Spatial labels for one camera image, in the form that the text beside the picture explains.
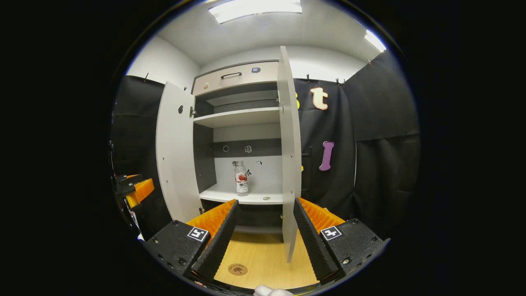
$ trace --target bottle label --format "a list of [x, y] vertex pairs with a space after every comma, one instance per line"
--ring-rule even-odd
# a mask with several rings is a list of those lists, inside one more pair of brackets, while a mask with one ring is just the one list
[[247, 174], [238, 174], [236, 176], [236, 191], [237, 192], [248, 192], [248, 179]]

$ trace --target black handle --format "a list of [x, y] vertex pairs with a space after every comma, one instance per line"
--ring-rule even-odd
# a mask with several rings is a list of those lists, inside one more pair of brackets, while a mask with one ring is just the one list
[[239, 75], [239, 76], [241, 76], [241, 72], [225, 74], [225, 75], [221, 76], [221, 79], [225, 79], [225, 76], [228, 76], [228, 75]]

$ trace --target round coaster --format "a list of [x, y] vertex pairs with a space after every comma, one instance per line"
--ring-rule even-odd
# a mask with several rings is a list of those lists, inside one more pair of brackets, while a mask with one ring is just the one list
[[228, 271], [233, 275], [243, 275], [248, 272], [248, 268], [243, 264], [235, 263], [228, 267]]

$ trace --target black curtain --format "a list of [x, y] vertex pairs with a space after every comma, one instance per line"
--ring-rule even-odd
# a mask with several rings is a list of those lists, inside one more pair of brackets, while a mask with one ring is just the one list
[[143, 238], [148, 240], [171, 221], [163, 198], [155, 156], [157, 113], [164, 84], [125, 76], [117, 93], [111, 137], [117, 175], [142, 174], [152, 178], [154, 191], [136, 211]]
[[[301, 150], [311, 152], [302, 157], [301, 196], [389, 236], [411, 197], [420, 159], [414, 100], [398, 62], [383, 52], [345, 84], [294, 81]], [[326, 110], [313, 105], [314, 87], [327, 93]], [[324, 141], [335, 144], [328, 171], [319, 170]]]

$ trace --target white cabinet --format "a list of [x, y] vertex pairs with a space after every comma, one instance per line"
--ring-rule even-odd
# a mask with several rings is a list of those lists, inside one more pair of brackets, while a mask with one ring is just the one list
[[[240, 225], [240, 231], [271, 232], [276, 225], [265, 227], [266, 220], [278, 219], [290, 262], [297, 233], [292, 209], [301, 195], [301, 149], [284, 46], [278, 61], [238, 64], [196, 77], [192, 94], [167, 82], [156, 152], [172, 219], [187, 222], [205, 202], [238, 199], [245, 220], [255, 220], [255, 226]], [[234, 160], [242, 160], [251, 173], [247, 196], [236, 194]]]

